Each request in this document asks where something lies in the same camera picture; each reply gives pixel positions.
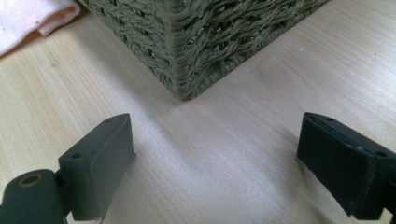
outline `table surface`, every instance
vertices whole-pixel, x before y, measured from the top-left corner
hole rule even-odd
[[[396,150],[395,11],[332,0],[185,103],[86,12],[0,59],[0,191],[130,113],[137,157],[105,223],[360,223],[296,149],[309,111]]]

